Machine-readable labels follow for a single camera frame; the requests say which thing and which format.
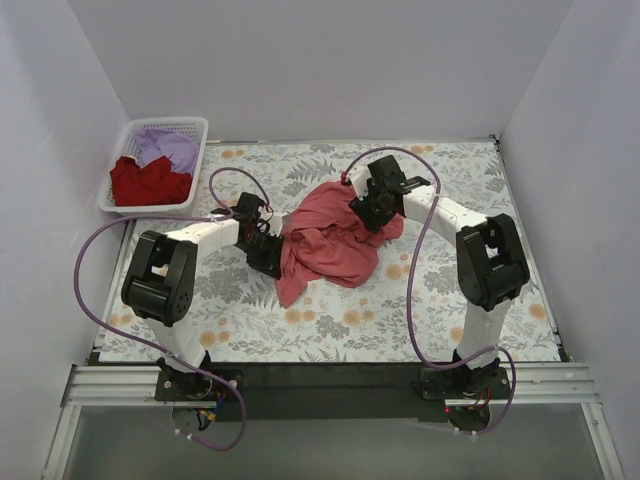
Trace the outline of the salmon pink t shirt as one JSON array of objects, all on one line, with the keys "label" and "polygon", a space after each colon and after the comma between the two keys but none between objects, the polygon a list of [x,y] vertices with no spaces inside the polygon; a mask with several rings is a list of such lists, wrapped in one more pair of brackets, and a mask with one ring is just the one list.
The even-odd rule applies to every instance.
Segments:
[{"label": "salmon pink t shirt", "polygon": [[354,198],[352,187],[325,182],[292,212],[281,232],[276,288],[282,307],[291,307],[308,284],[320,278],[347,288],[364,284],[378,266],[378,249],[402,235],[404,220],[399,215],[379,232],[368,231],[349,207]]}]

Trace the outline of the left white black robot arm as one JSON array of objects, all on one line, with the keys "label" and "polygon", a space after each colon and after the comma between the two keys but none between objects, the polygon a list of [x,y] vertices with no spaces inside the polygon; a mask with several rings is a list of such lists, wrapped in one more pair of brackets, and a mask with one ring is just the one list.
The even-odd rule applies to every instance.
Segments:
[{"label": "left white black robot arm", "polygon": [[211,373],[200,367],[206,351],[185,319],[194,299],[197,267],[220,250],[236,247],[245,253],[249,267],[280,278],[285,218],[260,197],[243,193],[237,205],[192,218],[182,229],[140,235],[121,299],[151,328],[162,347],[162,365],[181,372],[178,387],[188,398],[203,399],[213,386]]}]

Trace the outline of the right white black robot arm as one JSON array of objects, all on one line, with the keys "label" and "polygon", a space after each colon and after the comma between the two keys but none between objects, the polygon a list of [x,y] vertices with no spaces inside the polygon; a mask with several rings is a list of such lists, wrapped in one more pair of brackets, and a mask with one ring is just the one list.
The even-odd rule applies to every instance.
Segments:
[{"label": "right white black robot arm", "polygon": [[341,182],[354,189],[351,210],[377,233],[396,216],[418,222],[456,250],[460,291],[467,301],[463,337],[449,364],[454,389],[475,397],[489,384],[486,367],[499,360],[500,335],[508,310],[530,280],[515,221],[487,216],[442,195],[442,182],[409,178],[387,147],[366,166],[353,162]]}]

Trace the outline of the floral table mat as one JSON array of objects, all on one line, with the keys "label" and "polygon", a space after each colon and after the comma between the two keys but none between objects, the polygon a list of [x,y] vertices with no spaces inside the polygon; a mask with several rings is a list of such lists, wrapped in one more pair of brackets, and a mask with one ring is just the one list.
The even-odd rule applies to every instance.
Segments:
[{"label": "floral table mat", "polygon": [[[496,145],[401,144],[439,174],[443,193],[480,213],[516,219],[514,203]],[[209,176],[236,166],[255,176],[279,212],[292,212],[314,188],[339,180],[359,154],[377,145],[217,144],[205,148],[193,214],[216,208]],[[402,235],[379,250],[379,264],[367,282],[346,288],[322,278],[310,282],[289,308],[279,304],[274,280],[248,267],[244,254],[227,248],[200,264],[195,296],[186,320],[216,362],[413,362],[406,325],[405,294],[410,261],[421,225],[408,221]],[[421,352],[431,361],[450,361],[462,339],[466,299],[458,286],[453,246],[429,231],[416,267],[412,313]],[[559,361],[555,326],[545,308],[540,281],[531,280],[509,309],[500,345],[516,362]],[[123,271],[110,311],[110,325],[154,340],[142,319],[120,301]],[[98,361],[155,362],[157,351],[106,332]]]}]

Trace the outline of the dark red t shirt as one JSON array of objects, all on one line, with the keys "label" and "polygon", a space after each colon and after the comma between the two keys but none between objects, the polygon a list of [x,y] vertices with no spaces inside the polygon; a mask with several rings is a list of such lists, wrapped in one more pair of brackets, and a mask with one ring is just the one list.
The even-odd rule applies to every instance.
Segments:
[{"label": "dark red t shirt", "polygon": [[162,156],[144,167],[131,157],[120,157],[110,171],[114,203],[118,207],[173,205],[186,201],[192,185],[189,173],[171,170]]}]

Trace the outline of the lilac t shirt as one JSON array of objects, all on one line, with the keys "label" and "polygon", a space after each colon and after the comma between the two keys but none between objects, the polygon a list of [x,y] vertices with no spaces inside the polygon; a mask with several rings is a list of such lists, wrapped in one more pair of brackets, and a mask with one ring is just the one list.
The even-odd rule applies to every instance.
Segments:
[{"label": "lilac t shirt", "polygon": [[166,157],[172,172],[194,173],[199,144],[186,135],[163,128],[142,128],[135,132],[134,138],[139,149],[137,164],[140,167]]}]

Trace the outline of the white plastic basket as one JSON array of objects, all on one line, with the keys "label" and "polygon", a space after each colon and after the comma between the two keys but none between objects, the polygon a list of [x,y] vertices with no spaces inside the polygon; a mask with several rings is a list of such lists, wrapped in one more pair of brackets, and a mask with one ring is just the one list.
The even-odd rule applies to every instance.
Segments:
[{"label": "white plastic basket", "polygon": [[120,134],[98,204],[120,215],[191,211],[208,133],[201,117],[133,120]]}]

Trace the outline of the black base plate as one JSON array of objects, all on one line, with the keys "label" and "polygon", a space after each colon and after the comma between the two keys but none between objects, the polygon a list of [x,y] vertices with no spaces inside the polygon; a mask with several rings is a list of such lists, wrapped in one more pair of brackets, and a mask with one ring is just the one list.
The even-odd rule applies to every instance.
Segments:
[{"label": "black base plate", "polygon": [[414,419],[452,422],[483,430],[489,405],[512,393],[498,364],[471,371],[437,371],[418,363],[226,363],[205,365],[212,382],[197,373],[161,367],[155,391],[160,402],[188,407],[221,405],[221,421]]}]

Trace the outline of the aluminium frame rail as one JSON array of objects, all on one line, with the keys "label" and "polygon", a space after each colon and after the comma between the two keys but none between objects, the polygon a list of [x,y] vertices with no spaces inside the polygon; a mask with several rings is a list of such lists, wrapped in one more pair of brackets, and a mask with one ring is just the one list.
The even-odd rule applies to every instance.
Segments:
[{"label": "aluminium frame rail", "polygon": [[252,420],[218,453],[186,439],[195,407],[160,402],[149,365],[73,369],[47,479],[620,479],[589,369],[524,363],[499,423],[467,437],[414,419]]}]

